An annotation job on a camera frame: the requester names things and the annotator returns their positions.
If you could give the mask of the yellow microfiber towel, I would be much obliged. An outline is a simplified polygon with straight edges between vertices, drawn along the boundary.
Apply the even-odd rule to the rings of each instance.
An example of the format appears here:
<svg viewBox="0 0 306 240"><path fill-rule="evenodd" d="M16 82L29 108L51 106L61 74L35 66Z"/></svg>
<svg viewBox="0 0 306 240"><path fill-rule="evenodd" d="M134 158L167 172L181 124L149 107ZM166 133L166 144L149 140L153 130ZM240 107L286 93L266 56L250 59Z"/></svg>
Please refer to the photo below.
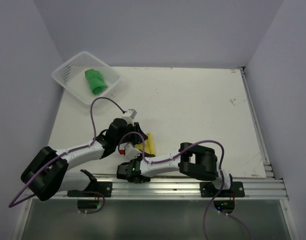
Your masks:
<svg viewBox="0 0 306 240"><path fill-rule="evenodd" d="M149 132L146 133L146 136L148 137L148 139L144 142L145 153L149 155L156 155L155 143L152 134Z"/></svg>

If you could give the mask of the green microfiber towel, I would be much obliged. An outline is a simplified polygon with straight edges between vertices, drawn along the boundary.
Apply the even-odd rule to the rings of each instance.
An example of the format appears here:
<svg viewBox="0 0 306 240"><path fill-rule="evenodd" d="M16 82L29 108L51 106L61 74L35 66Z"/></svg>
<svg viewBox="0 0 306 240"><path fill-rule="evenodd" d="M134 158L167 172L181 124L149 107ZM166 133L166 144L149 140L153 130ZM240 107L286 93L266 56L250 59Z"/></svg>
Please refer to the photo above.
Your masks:
<svg viewBox="0 0 306 240"><path fill-rule="evenodd" d="M95 69L85 71L85 78L89 84L90 90L94 95L99 95L108 85L104 81L103 75Z"/></svg>

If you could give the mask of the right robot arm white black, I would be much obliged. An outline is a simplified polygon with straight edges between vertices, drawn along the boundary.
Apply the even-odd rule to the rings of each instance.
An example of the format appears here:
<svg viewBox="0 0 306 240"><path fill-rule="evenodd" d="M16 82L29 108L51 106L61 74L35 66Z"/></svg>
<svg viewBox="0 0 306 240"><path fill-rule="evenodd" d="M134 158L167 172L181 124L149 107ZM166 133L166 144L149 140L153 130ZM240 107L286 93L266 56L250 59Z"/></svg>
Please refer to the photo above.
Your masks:
<svg viewBox="0 0 306 240"><path fill-rule="evenodd" d="M119 152L129 161L118 165L118 179L142 184L156 175L179 172L199 181L211 182L220 196L233 191L232 176L222 169L224 147L217 141L183 142L178 152L162 156L145 153L130 143Z"/></svg>

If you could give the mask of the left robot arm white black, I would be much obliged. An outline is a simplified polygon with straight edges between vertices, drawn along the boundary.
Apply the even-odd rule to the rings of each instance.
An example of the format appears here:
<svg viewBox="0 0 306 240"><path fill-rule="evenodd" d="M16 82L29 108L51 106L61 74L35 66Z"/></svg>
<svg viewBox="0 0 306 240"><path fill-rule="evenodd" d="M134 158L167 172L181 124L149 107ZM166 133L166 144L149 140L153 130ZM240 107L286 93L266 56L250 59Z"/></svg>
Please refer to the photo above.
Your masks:
<svg viewBox="0 0 306 240"><path fill-rule="evenodd" d="M61 191L80 191L89 197L98 190L96 178L87 170L72 172L71 169L106 158L115 152L119 143L137 145L147 139L138 122L127 123L116 118L90 143L71 150L54 150L50 146L42 148L22 173L21 181L41 201Z"/></svg>

